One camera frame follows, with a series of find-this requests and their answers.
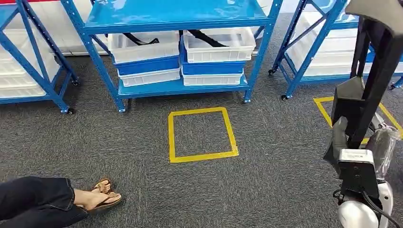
blue plastic bin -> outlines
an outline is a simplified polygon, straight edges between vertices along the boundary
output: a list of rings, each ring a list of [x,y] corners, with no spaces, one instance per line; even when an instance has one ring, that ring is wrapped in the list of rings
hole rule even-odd
[[[113,59],[113,64],[121,76],[132,75],[160,70],[178,69],[179,56],[169,56],[119,64],[116,64],[115,60]]]
[[[246,61],[217,63],[188,63],[183,38],[181,39],[180,59],[184,75],[228,75],[242,74]]]

shelf top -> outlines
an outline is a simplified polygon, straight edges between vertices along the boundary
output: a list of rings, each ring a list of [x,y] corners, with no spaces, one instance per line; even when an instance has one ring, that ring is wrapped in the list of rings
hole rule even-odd
[[[324,13],[328,13],[333,6],[335,5],[337,0],[312,0]],[[344,8],[341,11],[340,15],[335,20],[335,23],[358,23],[358,16],[356,15],[347,15],[344,12]]]
[[[0,30],[3,30],[17,13],[16,4],[0,5]]]
[[[97,0],[85,29],[100,33],[243,27],[269,22],[256,0]]]

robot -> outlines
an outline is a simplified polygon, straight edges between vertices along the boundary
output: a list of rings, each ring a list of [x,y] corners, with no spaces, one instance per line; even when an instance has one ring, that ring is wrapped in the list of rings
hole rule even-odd
[[[385,175],[400,133],[376,113],[403,53],[403,4],[397,0],[351,0],[345,12],[360,16],[350,79],[336,86],[332,138],[324,159],[333,165],[341,188],[338,218],[344,228],[387,228],[393,193]],[[375,59],[366,83],[369,47]],[[374,134],[363,148],[368,130]]]

shelf leg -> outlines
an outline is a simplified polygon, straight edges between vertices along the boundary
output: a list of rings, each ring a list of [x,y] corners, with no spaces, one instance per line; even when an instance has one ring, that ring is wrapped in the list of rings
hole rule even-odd
[[[323,40],[329,34],[329,31],[331,30],[334,21],[340,14],[340,11],[343,9],[343,6],[345,5],[345,3],[346,3],[346,0],[336,1],[333,8],[329,11],[329,13],[328,13],[329,15],[328,15],[322,29],[320,30],[317,38],[315,39],[314,43],[312,44],[311,49],[307,53],[307,56],[305,57],[304,61],[301,64],[301,67],[295,74],[294,79],[288,85],[286,95],[285,95],[286,97],[288,97],[288,98],[292,97],[292,93],[294,92],[295,88],[301,81],[302,76],[305,74],[305,71],[309,67],[309,64],[312,62],[313,57],[315,56],[315,54],[319,50],[320,46],[322,45]]]
[[[308,0],[300,0],[297,6],[297,9],[292,17],[288,30],[284,36],[283,42],[281,43],[280,50],[277,53],[276,59],[274,60],[273,67],[271,68],[272,72],[276,72],[278,69],[278,65],[280,64],[281,60],[283,59],[285,47],[291,40],[292,34],[294,33],[295,26],[301,16],[302,11],[304,10]]]
[[[256,56],[255,66],[253,67],[252,74],[250,75],[250,77],[248,79],[249,89],[247,91],[245,91],[245,96],[243,98],[244,103],[250,102],[250,97],[251,97],[251,94],[253,91],[253,87],[255,86],[256,79],[258,78],[260,66],[263,62],[264,55],[265,55],[267,47],[269,45],[270,37],[271,37],[271,34],[273,33],[274,25],[276,23],[282,3],[283,3],[283,0],[274,0],[273,1],[273,3],[271,4],[270,13],[268,15],[268,18],[272,18],[272,20],[270,20],[270,22],[267,23],[265,26],[262,26],[259,28],[262,30],[264,28],[264,33],[263,33],[262,41],[260,43],[258,54]]]
[[[66,10],[66,13],[68,17],[70,18],[71,22],[74,25],[74,28],[78,32],[78,35],[80,36],[81,40],[84,43],[84,46],[86,47],[92,61],[94,62],[94,65],[96,69],[98,70],[99,75],[101,76],[102,80],[106,84],[106,87],[109,90],[110,95],[112,96],[113,100],[115,101],[115,104],[118,108],[119,112],[125,112],[125,105],[123,104],[123,100],[120,99],[118,96],[118,91],[116,86],[114,85],[111,77],[108,74],[108,71],[104,65],[104,62],[102,61],[101,57],[99,56],[94,43],[92,42],[92,39],[89,34],[86,33],[84,29],[84,22],[80,17],[80,14],[78,13],[78,10],[76,6],[74,5],[74,2],[72,0],[61,0],[60,1]]]
[[[51,83],[47,82],[38,71],[29,63],[29,61],[24,57],[24,55],[17,49],[17,47],[9,40],[9,38],[0,31],[0,44],[7,50],[28,72],[29,75],[40,85],[40,87],[49,96],[49,100],[53,100],[55,104],[59,106],[61,112],[67,112],[68,105],[63,101],[63,99],[54,91]]]
[[[47,42],[47,44],[49,45],[49,47],[52,49],[52,51],[55,53],[55,55],[58,57],[58,59],[60,60],[60,62],[62,63],[63,67],[71,72],[71,78],[72,78],[72,82],[78,82],[78,77],[77,75],[74,73],[73,68],[71,68],[70,64],[67,62],[66,58],[63,56],[62,52],[60,51],[60,49],[57,47],[56,43],[54,42],[54,40],[52,39],[52,37],[49,35],[48,31],[46,30],[45,26],[43,26],[42,22],[39,20],[38,16],[36,15],[36,13],[34,12],[34,10],[32,9],[32,7],[29,5],[29,3],[27,2],[27,0],[17,0],[18,1],[23,1],[23,7],[25,7],[26,12],[28,13],[28,16],[31,18],[31,20],[34,22],[34,25],[36,26],[36,28],[39,30],[39,32],[41,33],[42,37],[45,39],[45,41]]]
[[[394,88],[402,88],[402,84],[403,84],[403,77],[400,77],[399,80],[397,80],[397,82],[393,83],[390,88],[394,89]]]

person's leg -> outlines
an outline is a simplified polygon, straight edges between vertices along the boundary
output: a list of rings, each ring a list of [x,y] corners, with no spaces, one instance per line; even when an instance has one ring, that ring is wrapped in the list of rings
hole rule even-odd
[[[0,220],[10,219],[45,204],[68,210],[74,192],[66,178],[22,177],[0,184]]]
[[[120,194],[73,189],[66,178],[24,177],[0,185],[0,228],[63,228],[87,216],[98,204]]]
[[[0,228],[64,228],[87,217],[87,211],[72,206],[64,211],[51,205],[29,209],[0,224]]]

